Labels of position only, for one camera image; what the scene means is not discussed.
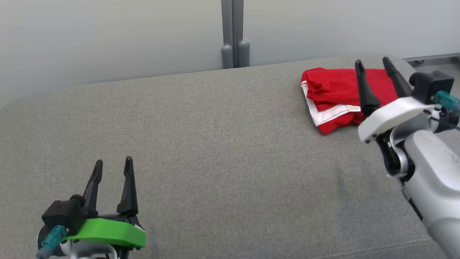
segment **cable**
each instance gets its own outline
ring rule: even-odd
[[[438,91],[433,96],[433,101],[442,105],[446,110],[451,111],[454,115],[458,116],[460,113],[460,100],[455,96],[450,95],[446,91]]]
[[[54,251],[54,249],[59,245],[59,243],[64,240],[69,229],[62,225],[56,225],[50,231],[48,236],[41,243],[41,248],[38,250],[38,253],[35,255],[37,259],[49,259]]]
[[[435,117],[430,117],[430,120],[434,120],[434,121],[441,123],[441,121],[439,121],[439,119],[436,119]],[[453,125],[452,123],[449,123],[449,126],[453,127],[456,130],[460,130],[460,127],[458,127],[457,125]]]

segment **white stripe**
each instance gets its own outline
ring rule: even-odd
[[[145,232],[145,230],[143,230],[143,229],[142,229],[142,228],[141,228],[139,225],[137,225],[137,224],[134,224],[134,226],[135,226],[136,228],[138,228],[138,229],[142,230],[143,232]]]
[[[315,126],[319,126],[350,112],[345,104],[337,104],[332,108],[319,112],[313,100],[307,98],[308,88],[306,86],[302,86],[302,89],[304,91],[305,98],[307,99],[307,105]]]

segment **silver robot arm segment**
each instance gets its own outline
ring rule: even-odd
[[[389,58],[383,63],[398,99],[380,107],[360,60],[355,63],[361,110],[361,141],[376,141],[388,173],[428,234],[450,259],[460,259],[460,158],[434,133],[457,128],[459,101],[449,95],[454,79],[435,71],[415,73],[407,84]],[[435,102],[448,96],[456,103]]]

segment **robotic arm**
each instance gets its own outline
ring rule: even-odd
[[[401,182],[430,236],[450,259],[460,259],[460,158],[434,135],[457,128],[459,100],[449,95],[454,79],[439,71],[414,73],[412,90],[389,58],[383,63],[398,95],[383,107],[361,61],[355,63],[365,118],[359,137],[378,143],[388,173]]]
[[[139,224],[138,200],[132,158],[126,157],[125,185],[121,202],[112,215],[99,215],[96,210],[98,185],[102,180],[102,160],[98,160],[83,196],[55,200],[41,216],[45,225],[37,237],[37,259],[51,255],[70,259],[128,259],[129,251],[145,247],[146,234]]]

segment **sofa cushion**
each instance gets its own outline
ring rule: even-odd
[[[0,251],[33,258],[42,213],[104,162],[115,213],[131,156],[147,247],[132,258],[443,258],[377,144],[321,135],[306,69],[383,68],[363,54],[57,89],[0,110]],[[391,58],[406,79],[414,72]],[[458,132],[442,133],[460,153]]]

